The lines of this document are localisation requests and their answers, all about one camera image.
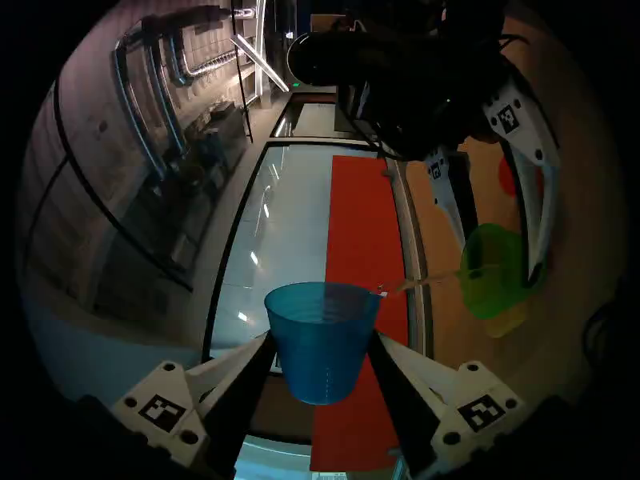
red mat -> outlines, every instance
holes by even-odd
[[[326,281],[376,291],[404,278],[402,245],[390,180],[380,158],[335,156],[331,175]],[[406,345],[406,296],[381,301],[376,328]],[[395,464],[393,424],[367,357],[354,391],[340,403],[317,406],[312,471],[368,471]]]

blue plastic cup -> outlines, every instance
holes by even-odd
[[[328,282],[285,285],[265,297],[282,374],[293,396],[329,405],[351,393],[380,298],[359,286]]]

white bracket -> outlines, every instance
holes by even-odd
[[[387,353],[440,420],[431,439],[437,460],[416,478],[455,470],[477,450],[515,430],[526,418],[524,401],[480,362],[454,370],[380,334]]]
[[[455,152],[456,155],[464,154],[464,152]],[[465,233],[462,228],[462,219],[460,218],[460,210],[455,201],[454,189],[449,180],[449,155],[450,153],[442,146],[436,151],[430,153],[424,159],[426,170],[429,174],[431,183],[431,192],[434,201],[445,215],[448,217],[454,236],[458,242],[460,250],[465,246]]]
[[[520,91],[512,78],[482,109],[493,131],[512,149],[524,200],[531,276],[549,248],[558,200],[558,149],[538,105]],[[544,178],[542,201],[535,167],[540,167]]]
[[[266,334],[184,371],[163,362],[111,408],[128,430],[144,435],[152,447],[169,451],[184,466],[206,469],[202,458],[208,435],[201,418],[215,405],[264,343]]]

green plastic cup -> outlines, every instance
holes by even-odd
[[[466,241],[458,280],[465,306],[477,318],[492,318],[522,302],[542,284],[524,287],[522,239],[500,225],[484,223]]]

glossy floor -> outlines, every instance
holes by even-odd
[[[325,279],[334,155],[375,153],[324,145],[266,152],[224,274],[211,342],[214,357],[269,328],[264,297],[270,291]]]

